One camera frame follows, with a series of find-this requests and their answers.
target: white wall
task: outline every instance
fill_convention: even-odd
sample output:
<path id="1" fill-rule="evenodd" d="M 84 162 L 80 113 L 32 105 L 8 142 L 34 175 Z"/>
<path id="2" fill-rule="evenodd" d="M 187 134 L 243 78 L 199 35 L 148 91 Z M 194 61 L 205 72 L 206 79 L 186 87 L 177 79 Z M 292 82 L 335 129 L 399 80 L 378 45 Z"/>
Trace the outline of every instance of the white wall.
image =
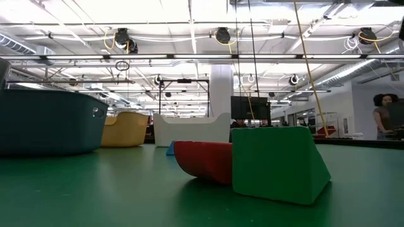
<path id="1" fill-rule="evenodd" d="M 348 81 L 341 87 L 331 89 L 331 93 L 318 93 L 323 112 L 336 112 L 340 114 L 340 132 L 343 132 L 342 125 L 343 119 L 348 119 L 349 134 L 355 132 L 354 123 L 354 105 L 352 101 L 352 85 Z M 271 113 L 271 118 L 285 116 L 287 119 L 288 114 L 294 114 L 303 110 L 315 108 L 316 114 L 319 113 L 316 98 L 314 95 L 310 96 L 308 102 L 292 102 L 290 107 L 276 108 Z"/>
<path id="2" fill-rule="evenodd" d="M 374 76 L 373 72 L 361 76 L 361 79 L 371 76 Z M 373 97 L 377 94 L 393 93 L 402 98 L 404 96 L 403 79 L 404 75 L 400 74 L 400 81 L 391 81 L 387 76 L 366 84 L 352 86 L 355 128 L 357 132 L 364 134 L 364 139 L 374 140 L 377 136 L 376 123 L 372 115 L 375 109 Z"/>

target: dark teal tub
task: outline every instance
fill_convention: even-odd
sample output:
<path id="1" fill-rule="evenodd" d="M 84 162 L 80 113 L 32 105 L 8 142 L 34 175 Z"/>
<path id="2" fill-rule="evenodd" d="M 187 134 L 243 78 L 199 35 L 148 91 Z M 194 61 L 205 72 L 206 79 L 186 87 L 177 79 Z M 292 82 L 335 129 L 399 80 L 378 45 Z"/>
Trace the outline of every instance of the dark teal tub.
<path id="1" fill-rule="evenodd" d="M 108 105 L 79 93 L 0 91 L 0 156 L 68 155 L 101 144 Z"/>

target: red object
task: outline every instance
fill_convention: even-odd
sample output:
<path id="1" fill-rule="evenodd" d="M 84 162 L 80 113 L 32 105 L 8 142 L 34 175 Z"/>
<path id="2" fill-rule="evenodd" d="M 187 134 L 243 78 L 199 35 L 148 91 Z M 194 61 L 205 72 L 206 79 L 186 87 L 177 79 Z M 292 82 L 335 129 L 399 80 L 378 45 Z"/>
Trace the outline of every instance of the red object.
<path id="1" fill-rule="evenodd" d="M 333 125 L 327 126 L 328 129 L 328 135 L 331 135 L 332 133 L 336 132 L 336 129 Z M 324 129 L 324 127 L 320 128 L 317 131 L 317 136 L 313 136 L 313 138 L 315 139 L 325 139 L 326 138 L 326 130 Z"/>
<path id="2" fill-rule="evenodd" d="M 178 165 L 188 174 L 218 183 L 232 183 L 232 144 L 174 142 Z"/>

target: curly hair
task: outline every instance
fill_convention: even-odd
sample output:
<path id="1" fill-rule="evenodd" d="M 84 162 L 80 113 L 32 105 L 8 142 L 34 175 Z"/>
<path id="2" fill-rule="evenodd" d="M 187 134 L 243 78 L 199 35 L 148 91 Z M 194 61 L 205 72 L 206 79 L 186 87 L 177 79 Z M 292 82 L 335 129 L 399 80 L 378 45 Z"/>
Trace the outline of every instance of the curly hair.
<path id="1" fill-rule="evenodd" d="M 391 101 L 392 101 L 393 103 L 394 103 L 394 102 L 398 102 L 398 96 L 397 96 L 396 94 L 378 94 L 378 95 L 375 95 L 375 96 L 373 97 L 374 105 L 377 106 L 377 107 L 381 107 L 381 106 L 382 106 L 383 98 L 384 98 L 385 96 L 390 96 L 390 97 L 391 97 Z"/>

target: green floor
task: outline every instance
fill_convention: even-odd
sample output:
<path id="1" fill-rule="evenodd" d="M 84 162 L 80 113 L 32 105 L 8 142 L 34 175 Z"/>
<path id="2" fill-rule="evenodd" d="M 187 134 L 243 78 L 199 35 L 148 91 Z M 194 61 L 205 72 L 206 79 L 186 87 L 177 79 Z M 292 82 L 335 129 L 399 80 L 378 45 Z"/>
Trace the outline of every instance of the green floor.
<path id="1" fill-rule="evenodd" d="M 318 149 L 332 183 L 311 207 L 194 179 L 152 145 L 0 159 L 0 226 L 404 226 L 404 151 Z"/>

